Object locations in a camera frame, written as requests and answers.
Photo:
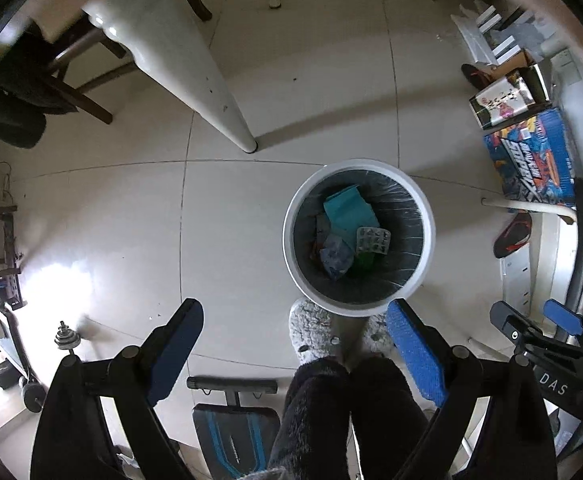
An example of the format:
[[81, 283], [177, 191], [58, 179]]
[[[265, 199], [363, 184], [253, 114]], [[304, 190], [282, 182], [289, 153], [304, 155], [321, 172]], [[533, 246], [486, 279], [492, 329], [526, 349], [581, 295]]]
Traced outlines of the silver pill blister pack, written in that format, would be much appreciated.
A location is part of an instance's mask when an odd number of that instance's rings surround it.
[[391, 242], [391, 233], [375, 226], [360, 226], [357, 229], [355, 250], [358, 255], [378, 254], [387, 255]]

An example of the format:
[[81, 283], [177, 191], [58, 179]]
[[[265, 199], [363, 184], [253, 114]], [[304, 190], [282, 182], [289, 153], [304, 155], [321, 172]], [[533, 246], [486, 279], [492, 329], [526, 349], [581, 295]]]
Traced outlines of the white round trash bin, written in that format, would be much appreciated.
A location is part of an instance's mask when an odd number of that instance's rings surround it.
[[293, 196], [283, 254], [303, 296], [349, 318], [409, 298], [433, 259], [428, 200], [403, 171], [372, 159], [317, 170]]

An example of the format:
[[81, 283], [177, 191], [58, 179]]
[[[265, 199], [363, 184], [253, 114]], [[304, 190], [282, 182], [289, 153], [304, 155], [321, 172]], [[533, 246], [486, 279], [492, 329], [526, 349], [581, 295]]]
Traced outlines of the chrome dumbbell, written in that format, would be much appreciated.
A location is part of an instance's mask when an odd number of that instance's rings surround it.
[[34, 414], [42, 412], [55, 367], [64, 356], [75, 356], [79, 344], [81, 335], [78, 330], [60, 321], [53, 338], [55, 350], [49, 346], [46, 348], [46, 356], [43, 351], [36, 352], [34, 362], [24, 367], [26, 374], [19, 379], [19, 387], [22, 403], [28, 411]]

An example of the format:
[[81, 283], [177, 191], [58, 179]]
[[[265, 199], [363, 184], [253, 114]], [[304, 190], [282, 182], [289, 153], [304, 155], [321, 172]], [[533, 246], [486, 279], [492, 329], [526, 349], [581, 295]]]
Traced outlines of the red black sandal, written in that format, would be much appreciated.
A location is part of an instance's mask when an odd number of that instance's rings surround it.
[[529, 212], [519, 212], [512, 222], [495, 240], [493, 255], [497, 259], [503, 259], [517, 252], [529, 242], [532, 231], [532, 218]]

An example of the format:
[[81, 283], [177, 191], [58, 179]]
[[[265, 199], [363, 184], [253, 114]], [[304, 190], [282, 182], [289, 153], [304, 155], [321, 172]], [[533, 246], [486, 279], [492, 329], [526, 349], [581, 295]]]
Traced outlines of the white table leg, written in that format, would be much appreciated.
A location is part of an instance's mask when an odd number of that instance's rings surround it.
[[567, 224], [574, 224], [577, 222], [576, 211], [561, 205], [525, 202], [524, 200], [507, 200], [502, 197], [482, 197], [481, 203], [483, 206], [488, 207], [531, 211], [538, 212], [539, 214], [555, 214], [555, 216], [561, 217]]
[[241, 151], [258, 150], [185, 0], [91, 0], [83, 11], [107, 38], [131, 52], [141, 72]]

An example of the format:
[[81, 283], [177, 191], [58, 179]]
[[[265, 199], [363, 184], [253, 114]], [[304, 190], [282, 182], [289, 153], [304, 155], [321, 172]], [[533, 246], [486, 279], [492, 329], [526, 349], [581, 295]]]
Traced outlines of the right grey fuzzy slipper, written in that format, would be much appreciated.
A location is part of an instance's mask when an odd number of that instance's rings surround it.
[[393, 359], [395, 357], [395, 343], [389, 334], [385, 313], [375, 314], [366, 320], [357, 340], [357, 353], [362, 358], [380, 356]]

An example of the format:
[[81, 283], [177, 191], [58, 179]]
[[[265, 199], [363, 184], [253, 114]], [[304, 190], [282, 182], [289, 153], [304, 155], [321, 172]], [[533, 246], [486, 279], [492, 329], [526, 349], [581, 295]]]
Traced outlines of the grey fuzzy slipper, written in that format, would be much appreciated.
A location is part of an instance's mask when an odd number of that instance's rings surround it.
[[357, 340], [357, 353], [362, 358], [380, 356], [393, 359], [395, 357], [395, 343], [389, 334], [385, 313], [375, 314], [366, 320]]
[[342, 346], [331, 312], [309, 299], [298, 299], [288, 315], [290, 343], [300, 365], [330, 359], [342, 362]]

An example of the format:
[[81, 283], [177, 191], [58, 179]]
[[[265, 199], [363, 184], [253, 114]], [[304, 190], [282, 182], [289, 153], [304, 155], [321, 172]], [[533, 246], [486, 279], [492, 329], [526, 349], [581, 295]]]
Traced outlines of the colourful blue toy box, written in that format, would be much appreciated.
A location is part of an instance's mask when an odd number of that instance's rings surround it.
[[483, 143], [509, 200], [573, 206], [575, 184], [566, 125], [557, 108], [486, 134]]

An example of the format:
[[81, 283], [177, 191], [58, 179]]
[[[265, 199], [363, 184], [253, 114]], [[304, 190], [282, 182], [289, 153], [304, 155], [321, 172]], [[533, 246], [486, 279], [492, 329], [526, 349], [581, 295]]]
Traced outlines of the black blue weight bench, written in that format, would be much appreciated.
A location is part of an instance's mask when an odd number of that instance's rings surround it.
[[278, 383], [273, 379], [190, 376], [186, 385], [226, 397], [223, 405], [198, 403], [193, 408], [194, 427], [211, 477], [241, 479], [266, 470], [281, 421], [273, 408], [242, 405], [241, 395], [249, 393], [259, 399], [275, 394]]

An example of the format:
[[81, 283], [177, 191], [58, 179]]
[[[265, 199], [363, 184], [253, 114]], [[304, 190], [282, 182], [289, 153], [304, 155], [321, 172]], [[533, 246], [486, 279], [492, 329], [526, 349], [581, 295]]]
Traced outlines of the person's dark trouser legs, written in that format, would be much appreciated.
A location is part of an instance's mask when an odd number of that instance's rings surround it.
[[347, 439], [357, 437], [365, 479], [392, 479], [428, 420], [391, 359], [347, 370], [331, 358], [303, 364], [288, 388], [269, 470], [290, 479], [347, 479]]

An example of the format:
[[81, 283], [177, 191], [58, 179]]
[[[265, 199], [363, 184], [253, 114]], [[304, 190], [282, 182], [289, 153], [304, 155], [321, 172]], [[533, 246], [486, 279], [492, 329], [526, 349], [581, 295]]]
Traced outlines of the left grey fuzzy slipper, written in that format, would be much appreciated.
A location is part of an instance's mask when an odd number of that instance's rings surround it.
[[331, 312], [309, 299], [298, 299], [288, 315], [290, 343], [300, 365], [330, 359], [342, 362], [342, 346]]

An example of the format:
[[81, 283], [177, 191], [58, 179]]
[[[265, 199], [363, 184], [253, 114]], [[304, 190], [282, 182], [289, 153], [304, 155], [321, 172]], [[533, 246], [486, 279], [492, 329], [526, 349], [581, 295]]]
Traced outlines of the teal cardboard box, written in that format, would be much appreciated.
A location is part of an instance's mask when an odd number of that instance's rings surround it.
[[357, 229], [361, 226], [378, 228], [379, 223], [372, 206], [362, 197], [357, 185], [329, 196], [323, 209], [331, 225], [331, 232], [354, 250], [357, 247]]

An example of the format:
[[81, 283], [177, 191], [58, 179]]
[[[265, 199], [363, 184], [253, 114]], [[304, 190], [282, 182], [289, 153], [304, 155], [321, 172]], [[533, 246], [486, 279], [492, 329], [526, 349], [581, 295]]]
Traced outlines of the dark wooden chair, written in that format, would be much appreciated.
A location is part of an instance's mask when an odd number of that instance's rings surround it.
[[137, 70], [131, 53], [84, 16], [50, 43], [43, 78], [73, 108], [110, 125], [114, 115], [93, 99], [105, 84]]

